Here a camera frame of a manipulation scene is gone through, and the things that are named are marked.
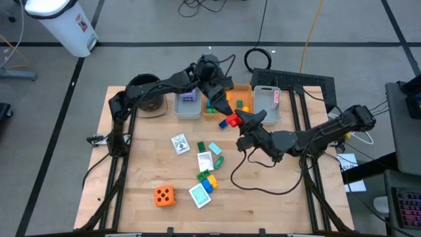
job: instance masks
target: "black keyboard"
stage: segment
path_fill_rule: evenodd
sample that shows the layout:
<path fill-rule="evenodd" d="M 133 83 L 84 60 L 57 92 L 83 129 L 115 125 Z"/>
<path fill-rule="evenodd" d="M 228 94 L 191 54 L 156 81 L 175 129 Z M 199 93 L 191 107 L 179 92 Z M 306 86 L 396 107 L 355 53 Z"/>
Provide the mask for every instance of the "black keyboard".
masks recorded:
<path fill-rule="evenodd" d="M 392 188 L 392 195 L 399 226 L 421 230 L 421 190 Z"/>

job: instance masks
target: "orange die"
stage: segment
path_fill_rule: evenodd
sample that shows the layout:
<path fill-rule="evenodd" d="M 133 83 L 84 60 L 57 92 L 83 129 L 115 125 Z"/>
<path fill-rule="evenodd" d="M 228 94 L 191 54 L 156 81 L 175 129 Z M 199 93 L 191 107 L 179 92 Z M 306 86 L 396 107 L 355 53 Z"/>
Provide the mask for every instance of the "orange die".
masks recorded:
<path fill-rule="evenodd" d="M 176 204 L 174 187 L 171 185 L 155 188 L 153 195 L 157 207 L 169 207 Z"/>

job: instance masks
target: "gray floor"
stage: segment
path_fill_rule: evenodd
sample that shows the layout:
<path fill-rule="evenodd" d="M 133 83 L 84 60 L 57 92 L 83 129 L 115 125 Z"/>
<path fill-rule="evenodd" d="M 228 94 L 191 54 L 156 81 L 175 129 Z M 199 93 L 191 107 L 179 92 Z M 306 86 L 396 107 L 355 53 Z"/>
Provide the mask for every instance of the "gray floor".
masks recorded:
<path fill-rule="evenodd" d="M 182 18 L 177 8 L 182 1 L 106 0 L 96 32 L 102 42 L 255 41 L 264 1 L 228 0 L 218 14 L 201 9 L 194 18 Z M 404 37 L 421 41 L 421 16 L 417 0 L 388 1 Z M 80 1 L 89 18 L 98 0 Z M 207 1 L 218 8 L 219 1 Z M 305 41 L 318 6 L 317 1 L 269 0 L 262 41 Z M 0 1 L 0 9 L 19 16 L 19 6 Z M 54 42 L 43 26 L 26 16 L 25 42 Z M 19 22 L 12 24 L 0 15 L 0 34 L 16 41 Z M 380 1 L 325 0 L 312 41 L 399 42 Z M 85 59 L 72 101 L 57 141 L 27 234 L 72 230 L 81 195 L 81 181 L 87 170 L 91 147 L 85 138 L 95 133 L 107 86 L 125 85 L 139 73 L 167 78 L 195 62 L 203 53 L 220 59 L 235 53 L 231 75 L 237 82 L 249 82 L 243 65 L 250 47 L 98 47 Z M 302 47 L 264 47 L 272 54 L 272 69 L 299 71 Z M 66 93 L 77 58 L 62 47 L 21 47 L 38 73 L 36 82 L 0 80 L 0 101 L 12 103 L 15 116 L 0 133 L 0 235 L 14 236 Z M 421 61 L 421 48 L 410 49 Z M 265 67 L 266 59 L 250 56 L 250 64 Z M 22 64 L 16 55 L 10 65 Z M 402 47 L 310 47 L 304 73 L 333 76 L 337 103 L 345 109 L 363 104 L 373 107 L 385 101 L 384 84 L 410 80 L 414 73 Z M 375 144 L 358 140 L 350 144 L 370 156 L 394 150 L 390 121 L 385 113 L 370 132 Z M 368 158 L 356 154 L 362 161 Z M 366 180 L 368 191 L 358 194 L 366 202 L 384 194 L 381 177 Z M 349 196 L 357 230 L 384 234 L 384 224 Z"/>

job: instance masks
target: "yellow block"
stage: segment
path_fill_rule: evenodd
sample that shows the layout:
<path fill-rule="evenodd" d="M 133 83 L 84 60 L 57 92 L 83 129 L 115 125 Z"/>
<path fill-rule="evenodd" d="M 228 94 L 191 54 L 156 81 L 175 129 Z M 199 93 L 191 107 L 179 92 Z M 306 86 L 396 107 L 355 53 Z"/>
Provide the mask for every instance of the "yellow block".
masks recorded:
<path fill-rule="evenodd" d="M 218 187 L 218 182 L 216 181 L 216 178 L 215 178 L 215 176 L 213 174 L 211 174 L 211 175 L 208 176 L 208 181 L 212 185 L 212 188 Z"/>

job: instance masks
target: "wooden tabletop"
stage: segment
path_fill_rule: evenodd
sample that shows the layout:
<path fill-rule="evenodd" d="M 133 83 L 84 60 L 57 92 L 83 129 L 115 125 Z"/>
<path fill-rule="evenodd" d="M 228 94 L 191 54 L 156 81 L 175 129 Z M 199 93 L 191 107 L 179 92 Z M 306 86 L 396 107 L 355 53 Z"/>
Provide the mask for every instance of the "wooden tabletop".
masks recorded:
<path fill-rule="evenodd" d="M 322 98 L 319 87 L 305 89 L 313 96 Z M 110 132 L 111 114 L 107 101 L 120 90 L 124 90 L 124 87 L 108 88 L 98 134 Z M 230 175 L 243 159 L 243 154 L 239 153 L 235 146 L 239 135 L 238 128 L 221 131 L 217 120 L 207 120 L 203 117 L 199 120 L 178 120 L 173 109 L 174 94 L 167 95 L 166 98 L 168 112 L 165 116 L 156 119 L 136 119 L 118 225 L 119 232 L 166 232 L 167 227 L 171 226 L 175 232 L 257 233 L 259 228 L 265 228 L 267 233 L 311 233 L 304 182 L 284 196 L 236 188 L 230 182 Z M 311 125 L 316 126 L 327 121 L 323 102 L 308 95 L 306 100 Z M 276 126 L 265 126 L 265 128 L 269 131 L 294 131 L 291 102 L 287 92 L 281 93 L 280 106 L 282 121 Z M 297 107 L 301 116 L 298 97 Z M 164 109 L 165 105 L 154 113 L 159 114 Z M 138 112 L 139 117 L 150 115 Z M 304 128 L 302 117 L 301 128 Z M 186 136 L 191 148 L 181 155 L 176 154 L 171 142 L 171 138 L 179 134 Z M 188 190 L 198 184 L 197 142 L 200 141 L 204 141 L 206 147 L 215 142 L 222 149 L 221 155 L 225 160 L 219 170 L 211 171 L 218 181 L 217 189 L 210 194 L 212 201 L 198 209 Z M 328 148 L 326 152 L 336 156 L 333 148 Z M 105 145 L 93 148 L 89 166 L 95 164 L 105 154 L 107 154 Z M 251 160 L 271 165 L 270 158 L 261 150 L 257 150 Z M 103 200 L 110 165 L 111 158 L 101 163 L 88 176 L 75 228 L 85 224 Z M 323 156 L 319 159 L 319 165 L 326 200 L 342 221 L 353 228 L 338 162 Z M 234 180 L 244 187 L 259 187 L 282 192 L 296 183 L 300 172 L 298 158 L 284 155 L 284 159 L 271 169 L 245 162 L 236 172 Z M 156 187 L 165 185 L 175 187 L 177 204 L 158 208 L 154 203 L 153 192 Z M 314 202 L 318 227 L 323 229 L 320 206 L 316 198 Z M 111 227 L 114 207 L 113 202 L 110 206 L 107 227 Z"/>

